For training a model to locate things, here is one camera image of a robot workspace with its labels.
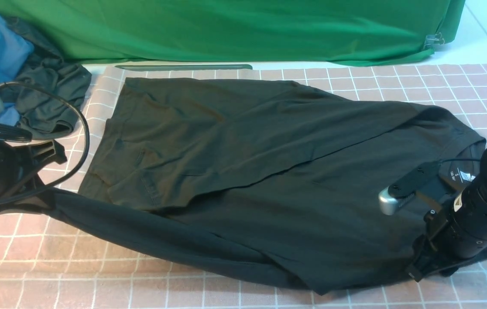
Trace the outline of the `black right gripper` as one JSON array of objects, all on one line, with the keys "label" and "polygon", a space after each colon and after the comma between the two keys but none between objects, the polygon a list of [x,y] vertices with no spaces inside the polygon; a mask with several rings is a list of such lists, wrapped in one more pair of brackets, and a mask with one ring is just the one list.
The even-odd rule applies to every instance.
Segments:
[{"label": "black right gripper", "polygon": [[459,223],[453,202],[427,222],[427,239],[415,240],[414,256],[405,272],[417,283],[431,275],[448,277],[460,268],[460,260],[474,258],[484,250],[484,241],[470,235]]}]

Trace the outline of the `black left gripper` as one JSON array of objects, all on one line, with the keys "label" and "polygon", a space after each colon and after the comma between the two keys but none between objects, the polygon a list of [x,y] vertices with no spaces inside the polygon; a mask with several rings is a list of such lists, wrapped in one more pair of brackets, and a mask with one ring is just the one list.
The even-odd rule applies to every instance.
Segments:
[{"label": "black left gripper", "polygon": [[[55,140],[12,147],[9,142],[29,142],[32,133],[19,127],[0,124],[0,196],[11,188],[22,176],[34,176],[49,164],[67,162],[65,148]],[[4,214],[46,214],[55,209],[52,191],[0,205]]]}]

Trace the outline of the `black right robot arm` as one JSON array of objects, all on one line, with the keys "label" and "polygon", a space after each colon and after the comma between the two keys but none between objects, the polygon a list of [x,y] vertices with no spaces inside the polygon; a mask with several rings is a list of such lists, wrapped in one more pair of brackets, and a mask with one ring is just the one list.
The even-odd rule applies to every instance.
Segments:
[{"label": "black right robot arm", "polygon": [[401,205],[419,197],[430,206],[425,231],[414,241],[414,258],[406,268],[417,282],[437,273],[451,276],[487,248],[487,149],[479,159],[479,174],[468,185],[442,176],[442,164],[421,164],[388,188]]}]

